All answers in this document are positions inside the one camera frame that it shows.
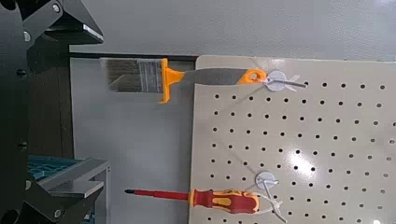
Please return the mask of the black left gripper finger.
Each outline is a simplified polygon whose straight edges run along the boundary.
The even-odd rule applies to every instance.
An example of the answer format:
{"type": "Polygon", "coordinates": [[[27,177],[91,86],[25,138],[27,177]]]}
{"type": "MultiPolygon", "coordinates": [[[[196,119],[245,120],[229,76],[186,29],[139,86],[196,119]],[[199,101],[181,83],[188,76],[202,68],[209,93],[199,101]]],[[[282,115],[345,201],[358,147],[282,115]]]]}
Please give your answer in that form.
{"type": "Polygon", "coordinates": [[[103,189],[102,181],[67,181],[51,190],[32,182],[25,191],[21,224],[80,224],[103,189]]]}
{"type": "Polygon", "coordinates": [[[28,66],[45,71],[70,45],[104,42],[102,30],[82,0],[19,0],[28,66]]]}

